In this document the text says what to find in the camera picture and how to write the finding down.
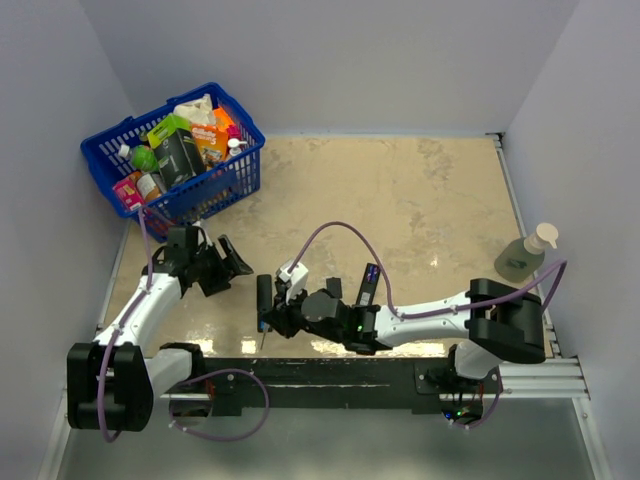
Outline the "black remote control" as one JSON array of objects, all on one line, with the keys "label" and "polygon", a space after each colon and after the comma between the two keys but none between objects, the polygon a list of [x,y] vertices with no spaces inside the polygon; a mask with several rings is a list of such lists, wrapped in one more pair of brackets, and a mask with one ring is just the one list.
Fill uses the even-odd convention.
[{"label": "black remote control", "polygon": [[257,331],[267,332],[270,327],[267,320],[273,308],[272,276],[262,274],[256,277],[256,310],[257,310]]},{"label": "black remote control", "polygon": [[377,284],[369,284],[365,281],[364,278],[365,275],[365,270],[363,273],[363,277],[362,277],[362,281],[360,284],[360,288],[358,291],[358,295],[356,298],[356,305],[357,306],[370,306],[373,304],[374,302],[374,298],[375,298],[375,294],[376,294],[376,290],[377,290]]}]

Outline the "black battery cover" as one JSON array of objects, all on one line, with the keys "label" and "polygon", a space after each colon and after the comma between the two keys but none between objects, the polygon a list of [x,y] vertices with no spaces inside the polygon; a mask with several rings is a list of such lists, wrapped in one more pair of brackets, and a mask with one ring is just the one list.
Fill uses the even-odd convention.
[{"label": "black battery cover", "polygon": [[333,298],[341,299],[343,297],[342,282],[338,277],[327,278],[326,289]]}]

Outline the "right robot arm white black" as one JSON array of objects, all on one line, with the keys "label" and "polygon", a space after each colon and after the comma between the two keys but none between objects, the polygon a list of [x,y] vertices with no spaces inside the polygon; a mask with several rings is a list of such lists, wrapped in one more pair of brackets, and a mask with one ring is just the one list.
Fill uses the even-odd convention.
[{"label": "right robot arm white black", "polygon": [[299,332],[374,355],[422,340],[454,339],[448,386],[469,392],[503,362],[545,360],[541,299],[493,280],[473,279],[467,290],[437,302],[392,308],[345,304],[330,289],[291,296],[289,283],[257,278],[258,321],[285,338]]}]

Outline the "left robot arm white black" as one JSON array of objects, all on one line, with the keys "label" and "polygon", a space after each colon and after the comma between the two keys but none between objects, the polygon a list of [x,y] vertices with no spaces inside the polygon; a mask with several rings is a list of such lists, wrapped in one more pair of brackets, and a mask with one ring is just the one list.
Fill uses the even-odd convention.
[{"label": "left robot arm white black", "polygon": [[212,241],[199,224],[171,227],[116,319],[91,342],[69,350],[69,426],[100,430],[110,438],[140,432],[156,399],[175,385],[185,392],[200,390],[207,368],[198,345],[169,343],[150,359],[144,356],[146,345],[192,286],[211,296],[252,272],[227,236]]}]

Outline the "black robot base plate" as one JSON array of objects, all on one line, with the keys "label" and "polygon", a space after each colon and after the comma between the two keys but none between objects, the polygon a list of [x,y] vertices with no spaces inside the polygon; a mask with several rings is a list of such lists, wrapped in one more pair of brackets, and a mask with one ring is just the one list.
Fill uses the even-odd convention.
[{"label": "black robot base plate", "polygon": [[456,381],[447,376],[446,358],[222,358],[203,360],[200,374],[220,371],[209,380],[175,386],[176,401],[211,400],[215,416],[235,416],[266,403],[290,409],[409,410],[439,414],[445,404],[489,398],[501,390],[496,369],[483,379]]}]

